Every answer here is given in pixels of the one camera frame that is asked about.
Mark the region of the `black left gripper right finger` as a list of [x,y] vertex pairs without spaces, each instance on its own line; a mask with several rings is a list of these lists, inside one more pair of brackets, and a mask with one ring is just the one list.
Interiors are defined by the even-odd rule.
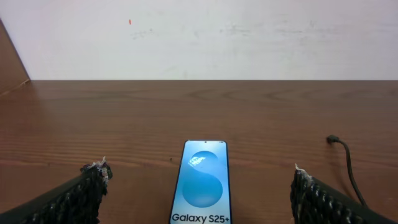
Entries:
[[295,224],[397,224],[295,168],[290,202]]

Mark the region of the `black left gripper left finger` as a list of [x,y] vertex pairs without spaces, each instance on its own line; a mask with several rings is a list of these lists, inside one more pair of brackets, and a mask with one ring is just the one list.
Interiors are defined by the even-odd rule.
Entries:
[[98,224],[112,170],[104,157],[68,182],[1,214],[3,224]]

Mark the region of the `blue Galaxy smartphone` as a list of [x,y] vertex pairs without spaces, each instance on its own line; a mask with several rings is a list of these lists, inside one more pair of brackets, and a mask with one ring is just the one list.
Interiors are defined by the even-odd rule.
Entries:
[[232,222],[226,141],[186,141],[168,223]]

